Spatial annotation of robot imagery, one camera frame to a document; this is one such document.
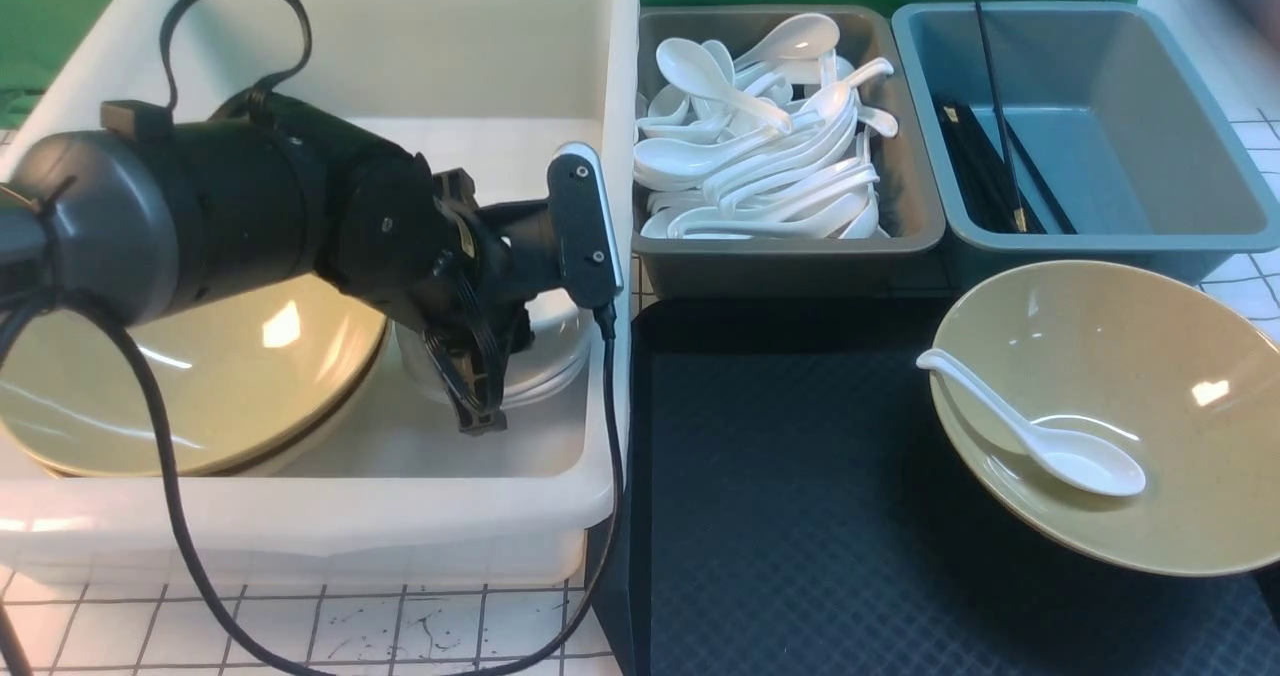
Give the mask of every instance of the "spoon in bowl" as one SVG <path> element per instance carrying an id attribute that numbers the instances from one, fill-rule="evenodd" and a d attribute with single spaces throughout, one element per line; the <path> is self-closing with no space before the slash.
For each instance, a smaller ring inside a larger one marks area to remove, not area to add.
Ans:
<path id="1" fill-rule="evenodd" d="M 920 353 L 915 365 L 946 375 L 989 408 L 1018 437 L 1042 469 L 1078 489 L 1102 495 L 1129 497 L 1147 488 L 1142 466 L 1115 444 L 1083 431 L 1032 424 L 961 364 L 941 348 Z"/>

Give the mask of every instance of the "black cable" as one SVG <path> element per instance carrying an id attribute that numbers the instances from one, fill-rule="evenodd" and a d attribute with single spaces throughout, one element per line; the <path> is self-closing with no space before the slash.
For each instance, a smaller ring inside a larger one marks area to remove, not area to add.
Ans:
<path id="1" fill-rule="evenodd" d="M 164 65 L 164 76 L 169 82 L 169 105 L 166 106 L 169 111 L 178 108 L 178 82 L 173 76 L 173 61 L 169 56 L 169 47 L 173 45 L 173 35 L 178 29 L 178 20 L 182 20 L 183 14 L 188 9 L 196 5 L 200 0 L 178 0 L 174 3 L 173 9 L 169 10 L 164 17 L 164 22 L 160 24 L 160 63 Z M 298 24 L 302 26 L 302 58 L 298 58 L 297 64 L 291 69 L 276 70 L 274 74 L 262 76 L 253 84 L 250 93 L 250 110 L 251 115 L 261 115 L 261 110 L 265 109 L 266 93 L 270 93 L 273 88 L 284 83 L 284 79 L 297 76 L 298 70 L 302 70 L 311 60 L 311 19 L 307 17 L 307 10 L 302 8 L 301 0 L 282 0 L 288 3 L 293 14 L 298 17 Z"/>
<path id="2" fill-rule="evenodd" d="M 122 356 L 124 356 L 124 360 L 129 364 L 129 369 L 133 370 L 133 375 L 138 380 L 138 385 L 142 389 L 142 398 L 146 401 L 147 414 L 151 417 L 152 429 L 155 430 L 156 452 L 159 452 L 160 456 L 160 481 L 161 485 L 164 485 L 165 506 L 169 511 L 169 525 L 173 529 L 173 538 L 178 544 L 178 552 L 182 554 L 182 561 L 187 565 L 187 571 L 191 574 L 191 580 L 196 584 L 196 590 L 200 592 L 200 597 L 204 599 L 205 606 L 209 607 L 209 611 L 214 615 L 214 618 L 219 622 L 223 630 L 230 635 L 232 640 L 239 644 L 253 658 L 261 661 L 271 668 L 292 673 L 294 676 L 333 676 L 329 672 L 308 668 L 301 663 L 296 663 L 271 653 L 266 647 L 255 641 L 252 636 L 250 636 L 239 626 L 239 624 L 236 622 L 236 618 L 229 611 L 227 611 L 227 607 L 223 606 L 221 599 L 218 597 L 218 592 L 214 590 L 214 585 L 209 580 L 209 574 L 200 562 L 200 556 L 196 553 L 196 544 L 192 542 L 191 530 L 187 526 L 187 517 L 183 513 L 182 493 L 179 493 L 178 489 L 178 462 L 173 449 L 173 433 L 169 430 L 169 415 L 165 411 L 160 385 L 156 383 L 155 374 L 152 374 L 146 356 L 143 356 L 142 351 L 138 350 L 138 344 L 134 343 L 133 337 L 129 335 L 128 330 L 125 330 L 114 312 L 110 312 L 96 300 L 83 294 L 59 294 L 52 289 L 36 292 L 23 301 L 17 310 L 9 312 L 9 316 L 3 324 L 0 324 L 0 366 L 4 365 L 5 357 L 9 355 L 18 337 L 22 335 L 23 329 L 26 329 L 36 316 L 50 310 L 55 305 L 61 306 L 68 311 L 77 312 L 79 316 L 91 321 L 91 324 L 96 325 L 96 328 L 115 344 L 115 348 L 119 350 Z M 564 629 L 562 629 L 554 639 L 549 640 L 549 643 L 543 648 L 516 662 L 503 663 L 502 666 L 494 666 L 490 668 L 480 668 L 479 671 L 467 671 L 466 673 L 472 676 L 502 676 L 517 673 L 545 659 L 550 654 L 557 653 L 570 636 L 573 635 L 573 631 L 577 630 L 582 620 L 586 618 L 591 599 L 595 597 L 595 590 L 599 589 L 604 570 L 608 567 L 613 552 L 617 548 L 616 533 L 622 504 L 623 471 L 622 442 L 618 435 L 617 408 L 613 398 L 613 352 L 616 341 L 613 321 L 616 318 L 613 303 L 608 303 L 607 307 L 595 311 L 595 321 L 600 328 L 600 335 L 604 338 L 604 420 L 605 430 L 608 430 L 609 463 L 612 466 L 613 476 L 613 513 L 609 516 L 609 525 L 605 530 L 604 554 L 600 558 L 600 563 L 596 567 L 595 574 L 591 576 L 591 580 L 586 584 L 586 589 L 582 593 L 582 599 L 579 602 L 577 609 L 573 611 L 573 615 L 570 616 Z M 3 612 L 4 606 L 0 604 L 0 653 L 4 654 L 5 663 L 9 663 L 9 670 L 13 672 L 13 676 L 31 676 L 31 667 L 23 657 L 22 645 L 18 643 L 13 629 L 8 627 L 8 616 Z"/>
<path id="3" fill-rule="evenodd" d="M 0 658 L 9 667 L 13 676 L 32 676 L 31 663 L 27 654 L 22 652 L 18 643 L 18 631 L 14 630 L 9 615 L 5 613 L 4 604 L 0 604 Z"/>

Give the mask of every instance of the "black mat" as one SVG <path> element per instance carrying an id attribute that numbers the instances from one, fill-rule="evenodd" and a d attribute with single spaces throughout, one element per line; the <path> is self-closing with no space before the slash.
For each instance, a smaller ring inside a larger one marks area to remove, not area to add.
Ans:
<path id="1" fill-rule="evenodd" d="M 641 676 L 1280 673 L 1249 576 L 1124 571 L 998 506 L 913 361 L 946 302 L 671 302 L 636 321 Z"/>

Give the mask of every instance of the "white ceramic spoon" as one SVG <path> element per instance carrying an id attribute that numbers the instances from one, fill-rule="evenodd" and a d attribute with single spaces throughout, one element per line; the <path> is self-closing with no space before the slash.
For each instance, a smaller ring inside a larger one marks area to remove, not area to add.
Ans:
<path id="1" fill-rule="evenodd" d="M 868 188 L 867 207 L 854 220 L 849 223 L 849 227 L 842 230 L 840 238 L 842 239 L 865 239 L 876 236 L 881 230 L 879 228 L 879 198 L 876 197 L 876 189 Z"/>
<path id="2" fill-rule="evenodd" d="M 689 96 L 672 84 L 664 84 L 658 96 L 649 102 L 648 115 L 636 119 L 636 128 L 684 124 L 686 115 L 689 115 Z"/>
<path id="3" fill-rule="evenodd" d="M 884 138 L 893 138 L 897 134 L 897 118 L 890 111 L 863 104 L 858 106 L 858 120 Z"/>
<path id="4" fill-rule="evenodd" d="M 795 204 L 788 207 L 794 216 L 812 204 Z M 820 211 L 805 219 L 795 221 L 695 221 L 685 227 L 678 236 L 689 238 L 695 234 L 740 234 L 756 238 L 810 238 L 819 239 L 840 230 L 841 227 L 852 220 L 867 207 L 867 195 L 864 189 L 851 189 L 851 192 L 838 196 Z"/>
<path id="5" fill-rule="evenodd" d="M 822 124 L 819 114 L 796 115 L 795 125 L 804 131 L 810 125 Z M 765 143 L 782 140 L 782 134 L 772 125 L 760 125 L 750 134 L 726 140 L 723 143 L 687 143 L 684 140 L 649 138 L 641 140 L 634 149 L 635 164 L 639 170 L 653 175 L 667 175 L 672 181 L 698 179 L 713 174 L 741 156 L 745 156 Z"/>
<path id="6" fill-rule="evenodd" d="M 703 47 L 714 58 L 726 82 L 733 83 L 733 56 L 728 52 L 728 47 L 723 42 L 716 41 L 716 38 L 704 41 Z M 698 111 L 699 119 L 710 119 L 710 117 L 722 111 L 723 108 L 723 105 L 707 101 L 707 99 L 694 99 L 694 111 Z"/>
<path id="7" fill-rule="evenodd" d="M 858 125 L 849 91 L 832 88 L 815 93 L 796 115 L 796 123 L 806 123 L 814 114 L 818 114 L 824 123 L 817 133 L 796 133 L 778 140 L 767 152 L 745 157 L 705 181 L 701 188 L 708 205 L 718 202 L 723 195 L 750 181 L 810 165 L 824 157 L 827 164 L 844 157 Z"/>
<path id="8" fill-rule="evenodd" d="M 741 69 L 755 61 L 772 61 L 774 58 L 818 58 L 833 50 L 837 42 L 840 42 L 840 26 L 831 19 L 831 15 L 796 14 L 773 26 L 772 32 L 760 38 L 759 44 L 735 58 L 733 67 Z"/>
<path id="9" fill-rule="evenodd" d="M 827 56 L 818 61 L 769 61 L 769 65 L 774 74 L 781 74 L 791 84 L 823 84 L 822 73 L 827 67 L 824 61 Z M 854 73 L 854 65 L 845 58 L 831 58 L 829 67 L 835 67 L 833 79 L 844 79 Z"/>
<path id="10" fill-rule="evenodd" d="M 946 375 L 951 383 L 973 393 L 1005 421 L 1033 461 L 1062 481 L 1114 497 L 1139 494 L 1147 488 L 1147 475 L 1129 453 L 1091 434 L 1032 424 L 951 353 L 931 348 L 920 353 L 915 365 Z"/>
<path id="11" fill-rule="evenodd" d="M 832 156 L 838 154 L 832 149 Z M 778 174 L 768 175 L 763 179 L 749 181 L 746 184 L 717 198 L 722 216 L 732 216 L 737 207 L 754 198 L 765 204 L 795 198 L 809 189 L 823 187 L 832 181 L 844 179 L 855 170 L 872 169 L 870 164 L 863 164 L 858 157 L 823 157 L 812 165 L 790 169 Z"/>
<path id="12" fill-rule="evenodd" d="M 727 106 L 748 111 L 782 133 L 791 133 L 791 117 L 786 111 L 733 88 L 721 73 L 716 58 L 699 44 L 689 38 L 667 38 L 658 44 L 657 56 L 658 69 L 666 76 L 667 82 L 689 96 L 726 102 Z"/>
<path id="13" fill-rule="evenodd" d="M 776 88 L 778 83 L 785 83 L 781 76 L 762 74 L 760 78 L 748 84 L 742 93 L 748 93 L 751 97 L 760 96 L 760 93 Z M 649 138 L 676 138 L 690 143 L 716 143 L 728 129 L 730 123 L 741 119 L 741 117 L 740 111 L 722 106 L 716 109 L 716 114 L 710 119 L 682 125 L 646 125 L 641 131 Z M 759 119 L 751 119 L 751 123 L 759 128 Z"/>
<path id="14" fill-rule="evenodd" d="M 772 221 L 772 224 L 781 224 L 781 221 L 787 221 L 794 219 L 796 215 L 813 207 L 826 207 L 828 202 L 841 198 L 855 189 L 860 189 L 864 184 L 873 183 L 878 181 L 878 175 L 870 169 L 856 169 L 846 175 L 841 175 L 840 179 L 827 181 L 827 183 L 818 184 L 805 189 L 795 189 L 791 195 L 785 198 L 777 198 L 764 207 L 754 207 L 750 211 L 739 211 L 732 216 L 732 219 L 726 219 L 718 207 L 690 207 L 689 211 L 672 216 L 672 220 L 667 225 L 667 234 L 671 238 L 684 238 L 690 230 L 736 230 L 726 224 L 744 224 L 745 221 Z M 849 219 L 844 221 L 837 221 L 832 224 L 831 230 L 837 230 Z"/>
<path id="15" fill-rule="evenodd" d="M 709 197 L 712 202 L 719 205 L 722 215 L 732 216 L 736 207 L 745 198 L 767 193 L 769 189 L 787 187 L 787 184 L 794 184 L 796 181 L 809 179 L 814 174 L 822 174 L 836 164 L 840 164 L 845 160 L 845 155 L 849 154 L 849 146 L 854 142 L 855 132 L 856 123 L 850 120 L 835 140 L 828 137 L 827 140 L 814 142 L 813 147 L 805 149 L 805 151 L 786 156 L 780 155 L 774 164 L 760 166 L 754 174 L 732 181 L 732 188 L 719 188 L 718 181 L 712 183 L 710 187 L 704 186 L 703 196 Z M 841 172 L 828 173 L 828 177 L 829 179 L 840 178 Z"/>

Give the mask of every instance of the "tan bowl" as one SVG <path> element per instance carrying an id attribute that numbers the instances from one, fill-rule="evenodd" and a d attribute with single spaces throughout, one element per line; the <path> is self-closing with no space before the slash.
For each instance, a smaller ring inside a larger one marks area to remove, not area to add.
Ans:
<path id="1" fill-rule="evenodd" d="M 956 452 L 1006 508 L 1050 538 L 1119 566 L 1181 576 L 1280 558 L 1280 351 L 1197 289 L 1111 262 L 1056 261 L 984 280 L 933 344 L 1023 416 L 1128 451 L 1147 489 L 1074 489 L 1010 430 L 932 376 Z"/>
<path id="2" fill-rule="evenodd" d="M 387 319 L 303 277 L 137 329 L 173 425 L 178 471 L 279 456 L 351 398 Z M 0 434 L 67 476 L 154 476 L 142 394 L 106 337 L 69 312 L 37 319 L 0 374 Z"/>

